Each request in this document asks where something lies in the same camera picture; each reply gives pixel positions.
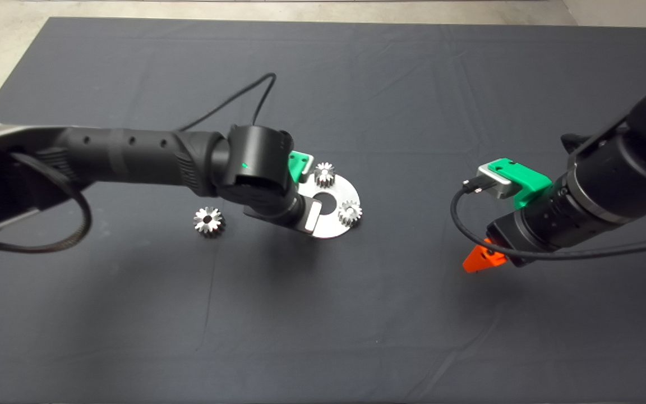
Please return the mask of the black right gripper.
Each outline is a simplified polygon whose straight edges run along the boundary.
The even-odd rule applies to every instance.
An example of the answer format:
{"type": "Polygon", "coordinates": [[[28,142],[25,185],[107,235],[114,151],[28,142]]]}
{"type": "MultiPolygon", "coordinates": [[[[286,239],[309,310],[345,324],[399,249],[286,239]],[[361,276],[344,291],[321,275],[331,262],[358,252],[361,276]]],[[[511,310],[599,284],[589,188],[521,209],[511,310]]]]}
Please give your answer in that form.
{"type": "MultiPolygon", "coordinates": [[[[489,223],[487,238],[493,244],[511,250],[531,251],[532,253],[551,253],[553,251],[550,245],[543,243],[531,233],[519,210],[514,210],[489,223]]],[[[466,273],[479,273],[506,263],[507,256],[485,246],[475,245],[464,259],[463,269],[466,273]]]]}

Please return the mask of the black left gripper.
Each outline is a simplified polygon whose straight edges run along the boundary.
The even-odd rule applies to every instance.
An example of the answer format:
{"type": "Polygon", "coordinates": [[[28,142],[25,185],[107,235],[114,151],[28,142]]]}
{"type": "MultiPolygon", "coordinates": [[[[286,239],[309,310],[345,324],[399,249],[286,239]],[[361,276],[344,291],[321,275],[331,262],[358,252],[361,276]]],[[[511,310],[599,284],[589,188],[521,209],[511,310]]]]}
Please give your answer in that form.
{"type": "Polygon", "coordinates": [[[289,228],[300,233],[313,233],[321,214],[322,204],[313,198],[295,198],[290,209],[279,215],[262,215],[251,207],[244,207],[244,214],[279,227],[289,228]]]}

